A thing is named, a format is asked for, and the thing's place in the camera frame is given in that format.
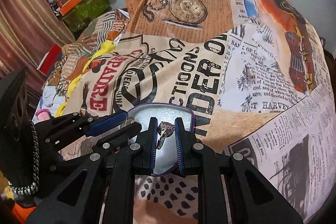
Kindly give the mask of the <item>newspaper print bedsheet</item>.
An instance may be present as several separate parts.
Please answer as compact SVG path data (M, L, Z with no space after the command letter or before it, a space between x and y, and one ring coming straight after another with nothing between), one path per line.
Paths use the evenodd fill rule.
M335 184L335 106L314 27L287 0L125 0L63 47L45 87L65 114L190 109L217 153L244 155L309 222Z

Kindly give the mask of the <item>pink small bottle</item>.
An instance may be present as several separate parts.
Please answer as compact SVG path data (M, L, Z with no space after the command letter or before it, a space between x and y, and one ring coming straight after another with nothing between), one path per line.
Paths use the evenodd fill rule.
M38 121L46 121L51 119L50 112L48 109L40 109L36 112L36 117Z

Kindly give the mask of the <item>green patterned bag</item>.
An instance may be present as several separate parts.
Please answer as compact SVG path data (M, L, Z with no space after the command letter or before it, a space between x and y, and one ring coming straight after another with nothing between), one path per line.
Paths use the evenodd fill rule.
M63 22L71 32L86 28L92 20L110 8L107 0L83 0L62 16Z

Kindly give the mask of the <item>red and white box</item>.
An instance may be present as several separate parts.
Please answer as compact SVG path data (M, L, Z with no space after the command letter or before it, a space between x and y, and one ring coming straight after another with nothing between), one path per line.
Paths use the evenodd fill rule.
M62 49L54 44L42 58L37 70L45 76L48 76L54 69L56 61L62 58Z

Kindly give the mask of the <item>orange box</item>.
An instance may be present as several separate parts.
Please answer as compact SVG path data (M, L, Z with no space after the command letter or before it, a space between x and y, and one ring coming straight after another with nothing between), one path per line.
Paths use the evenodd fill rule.
M83 0L57 0L58 6L60 8L60 14L64 16L82 1Z

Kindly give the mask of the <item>striped maroon curtain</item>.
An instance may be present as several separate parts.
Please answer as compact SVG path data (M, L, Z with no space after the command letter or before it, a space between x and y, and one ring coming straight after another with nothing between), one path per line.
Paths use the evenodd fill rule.
M1 0L1 77L24 68L31 104L42 95L46 77L37 67L46 52L74 41L48 0Z

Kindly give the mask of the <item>purple heart jewelry box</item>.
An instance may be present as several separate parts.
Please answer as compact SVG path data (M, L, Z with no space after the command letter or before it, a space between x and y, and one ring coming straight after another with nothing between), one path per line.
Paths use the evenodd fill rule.
M187 131L194 131L194 113L183 106L168 103L146 103L138 105L128 111L128 117L142 125L141 131L146 131L151 117L157 118L158 126L161 122L175 124L176 118L182 118ZM153 176L162 176L171 172L178 164L175 132L165 140L163 147L156 150Z

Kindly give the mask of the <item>yellow cloth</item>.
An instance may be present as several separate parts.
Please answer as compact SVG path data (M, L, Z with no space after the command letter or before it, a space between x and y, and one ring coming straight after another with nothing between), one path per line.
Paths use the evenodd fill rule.
M60 116L63 115L65 106L66 106L73 90L76 88L76 85L79 82L79 80L81 79L82 75L85 74L86 72L88 72L89 66L94 61L94 59L102 56L103 54L110 53L110 52L114 51L115 48L116 48L116 44L111 40L106 40L105 42L102 43L100 49L93 54L93 56L91 57L90 60L88 60L86 62L86 64L84 65L84 67L81 71L81 73L75 79L73 79L70 82L70 84L68 85L67 94L66 94L66 101L59 106L59 108L56 111L55 117L60 117Z

